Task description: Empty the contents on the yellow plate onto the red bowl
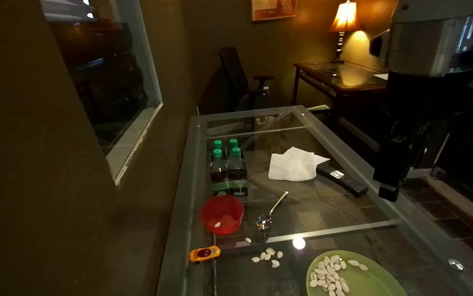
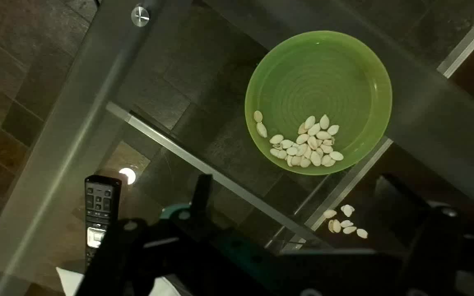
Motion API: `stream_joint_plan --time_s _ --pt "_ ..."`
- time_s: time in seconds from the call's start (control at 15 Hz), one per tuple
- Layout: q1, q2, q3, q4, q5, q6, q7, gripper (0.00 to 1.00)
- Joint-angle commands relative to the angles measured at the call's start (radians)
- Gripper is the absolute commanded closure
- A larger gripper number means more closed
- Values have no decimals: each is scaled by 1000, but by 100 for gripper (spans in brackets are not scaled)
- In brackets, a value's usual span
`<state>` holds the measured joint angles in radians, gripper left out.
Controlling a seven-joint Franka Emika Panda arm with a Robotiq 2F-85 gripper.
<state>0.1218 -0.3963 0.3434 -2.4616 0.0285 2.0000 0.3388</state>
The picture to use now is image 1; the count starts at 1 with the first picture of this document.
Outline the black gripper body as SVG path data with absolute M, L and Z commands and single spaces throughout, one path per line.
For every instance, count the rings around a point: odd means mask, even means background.
M 437 120 L 464 110 L 473 94 L 473 72 L 441 77 L 391 72 L 383 112 L 391 127 L 378 151 L 373 179 L 378 196 L 396 202 L 411 166 L 421 158 Z

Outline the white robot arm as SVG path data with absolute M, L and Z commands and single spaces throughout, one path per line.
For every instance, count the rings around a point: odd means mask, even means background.
M 395 202 L 432 123 L 460 114 L 473 97 L 473 0 L 399 0 L 370 53 L 388 69 L 390 118 L 373 179 L 378 196 Z

